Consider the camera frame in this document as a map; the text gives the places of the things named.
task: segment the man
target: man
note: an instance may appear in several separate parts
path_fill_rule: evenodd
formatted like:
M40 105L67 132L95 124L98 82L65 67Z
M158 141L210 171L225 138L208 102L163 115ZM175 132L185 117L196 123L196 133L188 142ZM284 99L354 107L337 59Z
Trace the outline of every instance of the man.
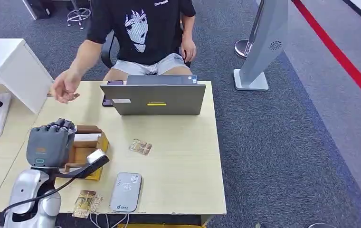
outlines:
M120 49L118 61L104 80L126 80L128 75L191 75L185 65L196 56L192 40L196 12L191 0L92 0L91 6L87 38L70 68L52 85L58 101L67 103L79 96L75 92L81 78L97 63L112 29Z

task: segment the man's left hand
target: man's left hand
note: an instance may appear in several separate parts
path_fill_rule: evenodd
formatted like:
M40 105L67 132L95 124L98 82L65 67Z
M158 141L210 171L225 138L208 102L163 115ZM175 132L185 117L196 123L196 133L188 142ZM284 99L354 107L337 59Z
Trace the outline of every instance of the man's left hand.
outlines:
M180 45L180 51L185 63L191 62L197 54L197 48L192 40L191 35L183 34L182 44Z

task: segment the small cardboard box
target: small cardboard box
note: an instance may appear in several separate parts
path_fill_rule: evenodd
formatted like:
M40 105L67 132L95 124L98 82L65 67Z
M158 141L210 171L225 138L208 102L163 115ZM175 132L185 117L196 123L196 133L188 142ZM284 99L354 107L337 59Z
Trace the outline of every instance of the small cardboard box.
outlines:
M77 125L73 146L69 152L68 163L62 173L68 173L73 169L84 167L87 163L87 156L97 149L104 153L108 150L108 139L104 132L97 126ZM86 180L99 181L102 175L102 167L86 177Z

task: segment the grey shorts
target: grey shorts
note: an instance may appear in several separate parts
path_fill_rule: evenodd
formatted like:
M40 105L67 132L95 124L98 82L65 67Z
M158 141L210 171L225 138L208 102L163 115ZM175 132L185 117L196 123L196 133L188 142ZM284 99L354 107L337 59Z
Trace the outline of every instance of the grey shorts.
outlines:
M116 64L112 67L112 69L118 69L130 75L162 75L163 73L174 67L181 66L188 68L183 61L182 56L172 53L165 57L163 60L151 66L117 60Z

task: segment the red tape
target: red tape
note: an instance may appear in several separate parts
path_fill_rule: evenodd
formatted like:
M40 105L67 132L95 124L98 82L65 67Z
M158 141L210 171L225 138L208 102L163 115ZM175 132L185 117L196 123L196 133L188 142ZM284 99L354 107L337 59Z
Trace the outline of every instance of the red tape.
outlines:
M351 76L351 78L361 88L361 72L354 66L354 64L347 58L347 56L340 50L340 48L333 42L330 36L324 31L320 24L315 20L309 10L303 5L301 0L292 0L302 16L312 27L318 37L326 45L327 49L336 58L344 70Z

